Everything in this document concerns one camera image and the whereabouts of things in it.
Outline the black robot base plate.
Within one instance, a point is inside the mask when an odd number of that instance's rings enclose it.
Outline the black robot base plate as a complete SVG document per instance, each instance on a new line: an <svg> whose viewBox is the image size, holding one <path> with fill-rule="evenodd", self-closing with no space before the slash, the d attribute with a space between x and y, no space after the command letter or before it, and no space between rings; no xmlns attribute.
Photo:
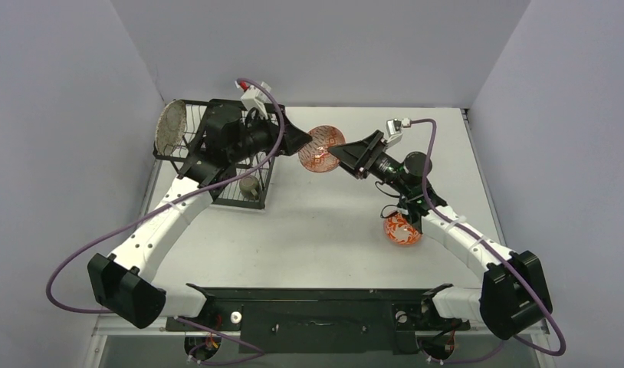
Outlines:
<svg viewBox="0 0 624 368"><path fill-rule="evenodd" d="M192 312L170 312L166 292L143 287L110 292L107 308L138 328L161 313L170 331L192 328L176 317L217 331L238 332L242 353L416 353L436 350L447 329L470 330L475 320L443 318L427 289L229 288L190 285L205 303Z"/></svg>

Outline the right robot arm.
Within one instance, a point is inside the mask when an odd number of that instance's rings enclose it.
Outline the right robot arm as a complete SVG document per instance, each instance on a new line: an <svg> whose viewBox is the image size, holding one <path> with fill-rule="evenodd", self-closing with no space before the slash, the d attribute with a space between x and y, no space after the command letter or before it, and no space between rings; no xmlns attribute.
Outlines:
<svg viewBox="0 0 624 368"><path fill-rule="evenodd" d="M457 215L424 176L432 168L424 153L411 152L402 162L393 159L379 130L328 152L356 178L372 175L393 189L398 213L416 231L450 251L481 282L475 288L444 284L427 292L419 307L425 325L439 327L447 319L477 321L508 340L552 313L539 258L492 241Z"/></svg>

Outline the olive green ceramic mug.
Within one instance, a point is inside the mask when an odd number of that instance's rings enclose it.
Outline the olive green ceramic mug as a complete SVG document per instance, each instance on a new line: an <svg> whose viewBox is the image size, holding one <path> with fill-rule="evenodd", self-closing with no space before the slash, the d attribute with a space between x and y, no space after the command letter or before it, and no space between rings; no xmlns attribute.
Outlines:
<svg viewBox="0 0 624 368"><path fill-rule="evenodd" d="M253 175L245 176L238 181L241 195L250 201L258 201L261 198L260 180Z"/></svg>

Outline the red patterned upturned bowl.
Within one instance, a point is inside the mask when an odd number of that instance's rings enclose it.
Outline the red patterned upturned bowl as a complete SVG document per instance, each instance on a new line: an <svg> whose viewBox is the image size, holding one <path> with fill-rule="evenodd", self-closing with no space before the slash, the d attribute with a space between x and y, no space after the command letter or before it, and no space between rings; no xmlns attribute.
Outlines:
<svg viewBox="0 0 624 368"><path fill-rule="evenodd" d="M300 164L312 173L328 173L338 168L339 160L328 149L346 143L343 133L334 126L322 125L308 134L312 140L298 152Z"/></svg>

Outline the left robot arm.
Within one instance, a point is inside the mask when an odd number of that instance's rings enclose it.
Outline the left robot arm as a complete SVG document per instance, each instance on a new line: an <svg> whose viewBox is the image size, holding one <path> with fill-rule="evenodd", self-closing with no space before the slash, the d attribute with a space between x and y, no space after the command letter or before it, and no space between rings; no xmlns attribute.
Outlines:
<svg viewBox="0 0 624 368"><path fill-rule="evenodd" d="M237 168L258 157L271 164L278 156L293 156L311 142L297 128L282 105L248 107L236 100L204 104L195 131L188 130L188 104L174 100L157 125L154 154L177 165L177 173L163 200L131 235L108 255L95 254L87 264L96 302L134 327L143 329L166 314L186 317L198 330L215 322L215 308L204 297L172 296L153 285L159 266L190 226L233 182L258 170Z"/></svg>

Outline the black wire dish rack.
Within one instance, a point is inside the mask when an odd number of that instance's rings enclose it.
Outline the black wire dish rack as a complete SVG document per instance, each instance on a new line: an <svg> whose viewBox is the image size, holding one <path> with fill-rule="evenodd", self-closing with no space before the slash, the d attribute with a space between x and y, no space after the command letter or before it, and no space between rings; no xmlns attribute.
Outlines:
<svg viewBox="0 0 624 368"><path fill-rule="evenodd" d="M271 104L262 113L236 100L173 100L159 118L153 155L201 187L228 180L212 190L216 205L264 209L278 134Z"/></svg>

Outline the speckled oval plate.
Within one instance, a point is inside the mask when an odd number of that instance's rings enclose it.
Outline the speckled oval plate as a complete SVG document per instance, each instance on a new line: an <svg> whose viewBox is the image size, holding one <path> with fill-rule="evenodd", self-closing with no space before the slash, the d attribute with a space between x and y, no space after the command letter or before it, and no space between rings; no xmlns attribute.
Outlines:
<svg viewBox="0 0 624 368"><path fill-rule="evenodd" d="M173 100L164 107L155 132L155 148L159 155L172 155L182 142L186 124L186 103L183 100Z"/></svg>

